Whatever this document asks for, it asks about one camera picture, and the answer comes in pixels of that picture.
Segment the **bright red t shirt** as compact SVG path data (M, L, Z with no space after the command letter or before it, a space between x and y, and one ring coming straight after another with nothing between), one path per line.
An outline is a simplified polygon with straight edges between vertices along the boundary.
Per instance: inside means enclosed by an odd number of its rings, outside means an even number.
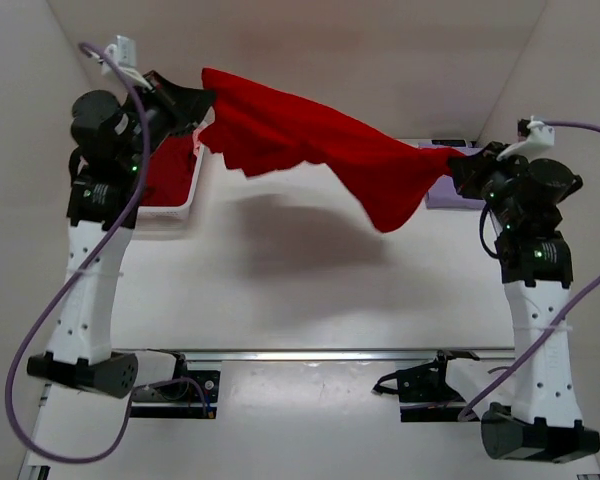
M381 233L403 226L461 155L410 146L331 107L231 73L205 68L201 79L216 99L214 121L199 139L227 169L251 178L324 164Z

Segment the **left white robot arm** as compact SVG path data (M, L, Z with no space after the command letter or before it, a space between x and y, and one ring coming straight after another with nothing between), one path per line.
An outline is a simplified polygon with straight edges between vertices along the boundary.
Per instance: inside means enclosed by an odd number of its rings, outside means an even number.
M43 353L31 356L31 377L124 398L155 385L168 398L188 389L182 354L116 351L111 316L121 263L133 236L148 161L164 140L192 133L212 107L211 90L178 86L155 71L125 102L93 90L72 106L76 143L69 166L69 258L60 313Z

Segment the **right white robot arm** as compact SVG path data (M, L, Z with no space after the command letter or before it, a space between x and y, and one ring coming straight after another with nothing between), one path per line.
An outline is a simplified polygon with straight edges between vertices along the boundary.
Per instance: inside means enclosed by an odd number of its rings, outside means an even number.
M490 255L500 266L514 333L510 366L488 367L468 350L441 350L428 363L381 377L378 395L395 395L404 415L434 417L463 402L493 459L563 464L600 449L587 428L571 375L569 329L560 312L573 281L570 248L559 231L559 204L581 188L564 164L492 142L450 161L457 193L483 202L496 232Z

